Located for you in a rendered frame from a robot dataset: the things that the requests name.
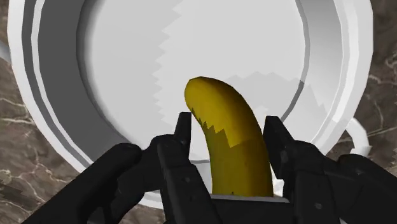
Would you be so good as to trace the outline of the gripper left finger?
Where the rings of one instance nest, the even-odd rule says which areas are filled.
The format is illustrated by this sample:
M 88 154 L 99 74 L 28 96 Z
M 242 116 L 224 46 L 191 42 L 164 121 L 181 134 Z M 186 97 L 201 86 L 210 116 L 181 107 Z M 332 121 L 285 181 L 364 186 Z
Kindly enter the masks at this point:
M 113 146 L 22 224 L 119 224 L 145 193 L 159 190 L 164 224 L 222 224 L 197 168 L 189 161 L 192 114 L 147 149 Z

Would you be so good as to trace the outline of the yellow banana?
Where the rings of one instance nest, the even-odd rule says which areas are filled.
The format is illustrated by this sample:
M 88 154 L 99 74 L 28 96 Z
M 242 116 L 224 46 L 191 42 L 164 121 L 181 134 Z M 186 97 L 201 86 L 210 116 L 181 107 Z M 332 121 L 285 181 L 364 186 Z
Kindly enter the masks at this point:
M 212 193 L 273 196 L 267 147 L 243 96 L 223 81 L 200 76 L 188 81 L 185 102 L 205 135 Z

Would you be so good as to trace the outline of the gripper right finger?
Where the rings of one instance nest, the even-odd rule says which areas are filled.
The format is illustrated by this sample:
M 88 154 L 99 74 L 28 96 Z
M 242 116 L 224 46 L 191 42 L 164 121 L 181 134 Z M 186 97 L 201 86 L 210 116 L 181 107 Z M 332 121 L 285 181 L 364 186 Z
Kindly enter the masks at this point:
M 397 224 L 397 177 L 357 154 L 332 160 L 267 116 L 263 140 L 296 224 Z

